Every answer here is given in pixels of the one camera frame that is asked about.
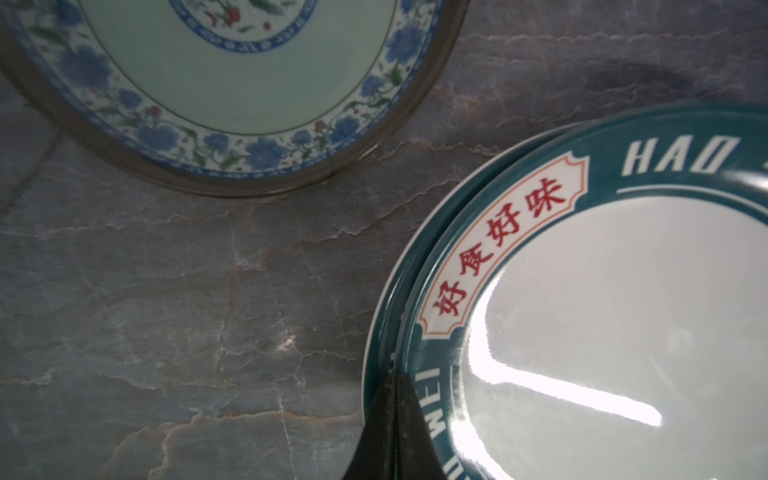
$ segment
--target floral medallion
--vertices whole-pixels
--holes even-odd
[[[198,36],[228,51],[260,53],[290,41],[317,0],[168,0]]]
[[[270,42],[270,48],[281,45],[272,43],[274,37],[288,41],[290,37],[280,36],[290,31],[295,35],[300,28],[296,23],[303,18],[306,22],[316,4],[316,0],[169,1],[177,14],[181,15],[181,7],[189,15],[187,25],[196,22],[224,38],[224,48],[234,39],[245,45],[245,38],[255,45]],[[216,131],[158,104],[108,57],[78,3],[14,0],[2,4],[2,13],[35,66],[102,131],[168,167],[240,179],[274,177],[318,164],[379,123],[421,66],[443,2],[398,0],[378,58],[357,87],[319,118],[273,134]]]

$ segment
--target plate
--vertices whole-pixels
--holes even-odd
[[[575,125],[542,132],[485,162],[456,185],[413,234],[389,274],[368,332],[366,353],[362,361],[362,411],[365,418],[368,418],[377,385],[392,368],[400,317],[415,278],[437,239],[467,202],[493,177],[535,148],[573,129]]]
[[[766,131],[757,107],[629,114],[468,203],[396,353],[448,478],[764,478]]]
[[[466,0],[13,0],[0,60],[102,157],[202,194],[268,194],[415,110]]]

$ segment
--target brown glass rim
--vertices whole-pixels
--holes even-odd
[[[175,170],[139,154],[93,125],[65,101],[32,64],[4,22],[0,22],[0,71],[45,117],[109,164],[155,184],[213,197],[277,194],[325,180],[361,160],[392,136],[432,90],[464,21],[469,0],[445,0],[424,61],[387,115],[359,140],[318,164],[297,172],[257,179],[222,179]]]

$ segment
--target white lettering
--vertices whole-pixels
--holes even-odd
[[[431,379],[438,375],[440,375],[440,369],[424,370],[423,372],[416,373],[415,381],[421,382],[422,380]]]
[[[659,160],[659,163],[654,168],[654,172],[663,172],[667,169],[669,164],[672,164],[672,171],[683,171],[685,166],[685,159],[688,158],[688,148],[690,147],[690,141],[694,139],[693,135],[681,135],[679,136],[669,147],[667,153]]]
[[[627,158],[624,160],[624,168],[621,170],[622,177],[629,177],[634,170],[634,164],[636,161],[640,161],[637,166],[637,173],[644,174],[648,171],[648,165],[650,165],[650,157],[654,154],[654,148],[656,148],[656,142],[658,138],[649,138],[645,142],[643,153],[640,153],[640,147],[643,144],[642,140],[634,141],[630,144],[627,151]]]
[[[696,157],[694,164],[690,167],[690,171],[698,174],[714,174],[740,141],[741,138],[738,137],[715,135],[704,145],[704,149]]]
[[[424,408],[432,403],[440,401],[440,384],[437,384],[437,393],[429,395],[429,388],[424,388],[424,398],[419,400],[419,406]]]
[[[448,476],[448,480],[456,480],[459,475],[464,473],[464,467],[458,462],[456,455],[453,455],[451,459],[442,466],[442,472]]]
[[[435,439],[437,435],[440,435],[445,431],[445,422],[442,420],[442,409],[436,409],[432,413],[424,415],[424,421],[427,422],[429,427],[429,438]]]

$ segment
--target white label with orange border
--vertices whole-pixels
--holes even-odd
[[[589,156],[571,152],[512,185],[464,232],[429,287],[419,312],[422,338],[445,339],[497,265],[526,238],[574,210],[588,191]]]

